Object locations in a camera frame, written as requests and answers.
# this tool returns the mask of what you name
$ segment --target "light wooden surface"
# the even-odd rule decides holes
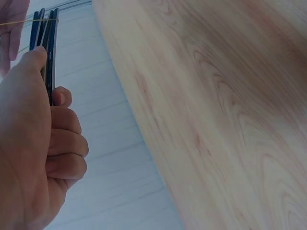
[[[307,1],[93,4],[186,229],[307,229]]]
[[[33,11],[65,4],[33,3]],[[26,24],[21,50],[28,46],[30,32],[31,25]],[[183,230],[120,85],[92,5],[59,13],[56,85],[71,90],[71,108],[79,116],[90,153],[86,175],[68,192],[47,230]]]

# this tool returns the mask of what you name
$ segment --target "hand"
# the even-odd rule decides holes
[[[0,84],[0,229],[43,229],[86,170],[86,140],[70,92],[49,106],[40,75],[47,54],[26,53]]]
[[[0,23],[24,21],[30,0],[0,1]],[[4,77],[10,70],[11,61],[18,54],[23,23],[0,26],[0,74]]]

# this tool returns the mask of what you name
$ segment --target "white wooden surface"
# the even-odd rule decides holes
[[[32,0],[29,12],[61,2]],[[28,46],[30,30],[31,26],[24,27],[20,49]],[[59,14],[56,85],[71,90],[71,108],[80,118],[90,153],[86,175],[69,191],[47,229],[182,230],[91,5]]]

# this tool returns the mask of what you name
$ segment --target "wood grain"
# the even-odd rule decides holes
[[[93,4],[186,229],[307,229],[307,1]]]

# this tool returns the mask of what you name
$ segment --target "string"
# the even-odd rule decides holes
[[[42,22],[42,21],[59,21],[56,18],[53,19],[34,19],[34,20],[25,20],[25,21],[17,21],[17,22],[9,22],[9,23],[0,23],[0,26],[2,25],[12,25],[12,24],[18,24],[18,23],[30,23],[30,22]]]

